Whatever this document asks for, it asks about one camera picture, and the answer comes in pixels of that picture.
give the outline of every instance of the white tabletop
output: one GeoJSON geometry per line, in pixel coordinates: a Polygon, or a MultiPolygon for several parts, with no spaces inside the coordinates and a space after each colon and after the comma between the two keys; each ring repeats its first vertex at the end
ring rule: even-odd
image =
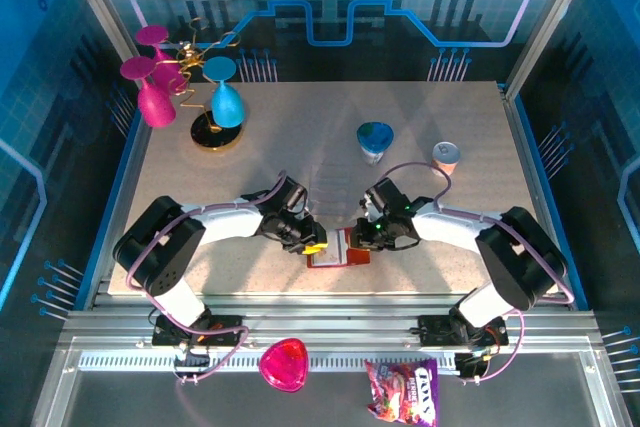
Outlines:
{"type": "MultiPolygon", "coordinates": [[[[309,188],[311,212],[327,229],[355,224],[358,201],[378,177],[407,161],[430,161],[440,141],[462,158],[444,203],[473,210],[533,213],[511,131],[493,82],[315,82],[233,84],[248,112],[243,137],[224,153],[193,144],[189,129],[201,113],[179,108],[174,124],[154,130],[138,180],[128,226],[161,195],[180,203],[225,202],[270,189],[280,170],[309,188]],[[361,159],[356,129],[381,121],[395,140],[382,161],[361,159]]],[[[196,85],[208,100],[211,84],[196,85]]],[[[392,174],[410,199],[434,196],[444,180],[428,169],[392,174]]],[[[109,292],[127,293],[117,266],[109,292]]],[[[186,280],[196,292],[381,293],[467,292],[488,278],[475,254],[438,242],[404,252],[372,253],[365,266],[308,269],[306,258],[262,237],[200,247],[186,280]]]]}

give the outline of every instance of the magenta wine glass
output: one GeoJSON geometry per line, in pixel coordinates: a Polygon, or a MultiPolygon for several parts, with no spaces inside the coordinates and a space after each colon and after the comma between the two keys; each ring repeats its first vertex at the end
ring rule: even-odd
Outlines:
{"type": "Polygon", "coordinates": [[[148,25],[138,31],[136,41],[141,45],[148,45],[154,48],[156,63],[155,70],[151,73],[151,78],[161,89],[165,89],[169,94],[181,94],[187,89],[187,80],[180,73],[180,65],[177,63],[162,64],[163,60],[172,60],[170,55],[165,54],[158,44],[169,38],[169,31],[162,25],[148,25]]]}
{"type": "Polygon", "coordinates": [[[139,80],[138,108],[145,122],[153,128],[162,128],[176,118],[176,109],[166,89],[149,83],[146,79],[153,72],[156,62],[149,57],[132,57],[120,66],[120,74],[129,80],[139,80]]]}

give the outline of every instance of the yellow tag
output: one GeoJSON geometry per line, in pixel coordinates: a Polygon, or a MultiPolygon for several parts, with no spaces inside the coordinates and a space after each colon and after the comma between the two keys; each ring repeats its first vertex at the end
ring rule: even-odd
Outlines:
{"type": "Polygon", "coordinates": [[[302,251],[302,255],[313,255],[326,249],[329,244],[307,245],[302,251]]]}

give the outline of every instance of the snack bag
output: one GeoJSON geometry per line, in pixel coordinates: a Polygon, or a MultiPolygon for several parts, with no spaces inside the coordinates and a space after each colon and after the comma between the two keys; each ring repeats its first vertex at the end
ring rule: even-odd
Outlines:
{"type": "Polygon", "coordinates": [[[438,363],[366,363],[377,419],[411,425],[438,425],[438,363]]]}

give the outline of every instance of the paper cup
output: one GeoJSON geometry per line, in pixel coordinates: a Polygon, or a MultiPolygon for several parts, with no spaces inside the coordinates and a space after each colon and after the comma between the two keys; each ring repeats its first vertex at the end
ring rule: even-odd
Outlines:
{"type": "Polygon", "coordinates": [[[367,122],[358,127],[358,143],[367,165],[376,165],[393,142],[393,129],[382,122],[367,122]]]}
{"type": "MultiPolygon", "coordinates": [[[[441,168],[447,175],[453,174],[453,171],[460,161],[460,149],[451,142],[440,142],[433,148],[433,156],[431,165],[441,168]]],[[[442,174],[437,170],[433,171],[438,177],[442,174]]]]}

